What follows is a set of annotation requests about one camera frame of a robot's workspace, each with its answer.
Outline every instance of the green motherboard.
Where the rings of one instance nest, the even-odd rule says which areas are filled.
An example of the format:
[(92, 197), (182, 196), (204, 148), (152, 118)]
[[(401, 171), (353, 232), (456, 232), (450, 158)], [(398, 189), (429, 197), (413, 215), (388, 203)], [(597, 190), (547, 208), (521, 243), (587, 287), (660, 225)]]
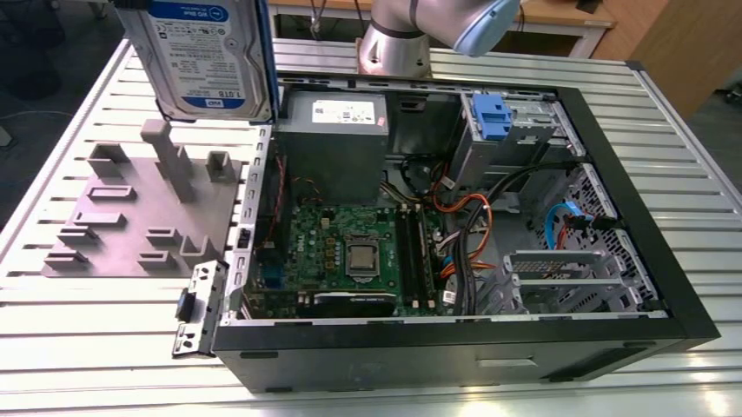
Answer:
[[(438, 315), (436, 262), (426, 255), (430, 241), (425, 236), (441, 219), (437, 213), (422, 215), (420, 208), (417, 212), (410, 214), (409, 208), (294, 207), (286, 261), (282, 268), (262, 269), (266, 316), (296, 317), (296, 298), (300, 302), (304, 295), (318, 293), (393, 295), (394, 316)], [(422, 256), (410, 258), (414, 248)]]

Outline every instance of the ram slot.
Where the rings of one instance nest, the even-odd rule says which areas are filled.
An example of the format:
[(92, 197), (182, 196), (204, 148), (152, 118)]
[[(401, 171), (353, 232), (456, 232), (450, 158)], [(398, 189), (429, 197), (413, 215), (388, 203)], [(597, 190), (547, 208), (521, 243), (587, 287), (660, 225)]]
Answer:
[(412, 285), (416, 286), (414, 302), (412, 306), (417, 305), (426, 300), (428, 289), (425, 288), (425, 262), (422, 259), (424, 245), (421, 240), (421, 234), (418, 230), (418, 216), (417, 213), (410, 211), (406, 214), (406, 231), (409, 234), (409, 254), (410, 254), (410, 266), (412, 266)]
[(410, 246), (409, 234), (409, 211), (401, 207), (396, 210), (393, 217), (396, 229), (396, 255), (398, 260), (398, 274), (401, 277), (401, 299), (405, 306), (417, 303), (417, 285), (413, 276), (412, 257), (413, 249)]
[(433, 288), (434, 288), (434, 284), (432, 282), (432, 261), (429, 259), (429, 240), (428, 240), (428, 220), (425, 219), (425, 213), (422, 211), (422, 208), (420, 205), (414, 206), (414, 209), (417, 211), (417, 218), (418, 218), (418, 222), (417, 222), (417, 228), (418, 228), (418, 241), (420, 241), (420, 245), (418, 245), (418, 254), (421, 256), (421, 260), (422, 260), (422, 269), (420, 271), (421, 273), (421, 277), (420, 277), (420, 282), (421, 282), (421, 291), (418, 293), (420, 296), (420, 302), (422, 302), (424, 300), (426, 300), (426, 304), (428, 307), (434, 307), (434, 302), (433, 302)]

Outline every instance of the open computer tower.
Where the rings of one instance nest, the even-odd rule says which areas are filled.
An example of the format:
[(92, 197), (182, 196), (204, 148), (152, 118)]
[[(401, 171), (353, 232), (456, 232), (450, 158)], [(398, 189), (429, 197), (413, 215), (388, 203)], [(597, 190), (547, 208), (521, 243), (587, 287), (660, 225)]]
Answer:
[(278, 82), (174, 357), (214, 355), (253, 392), (485, 386), (719, 336), (576, 89)]

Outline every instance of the metal bracket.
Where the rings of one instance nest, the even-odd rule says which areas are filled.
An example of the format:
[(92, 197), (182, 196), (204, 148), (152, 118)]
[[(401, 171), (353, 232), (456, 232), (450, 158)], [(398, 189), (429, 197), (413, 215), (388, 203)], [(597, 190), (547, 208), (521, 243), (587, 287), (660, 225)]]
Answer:
[(177, 301), (174, 317), (180, 324), (172, 345), (173, 359), (214, 357), (210, 342), (218, 323), (218, 304), (228, 269), (229, 266), (222, 261), (200, 263), (193, 268), (189, 285)]

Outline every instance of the hard drive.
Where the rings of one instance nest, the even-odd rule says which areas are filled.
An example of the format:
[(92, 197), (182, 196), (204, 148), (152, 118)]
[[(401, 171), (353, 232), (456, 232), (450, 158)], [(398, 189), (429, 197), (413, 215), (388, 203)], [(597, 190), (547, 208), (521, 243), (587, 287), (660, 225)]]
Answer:
[(114, 0), (166, 119), (266, 123), (277, 83), (265, 0)]

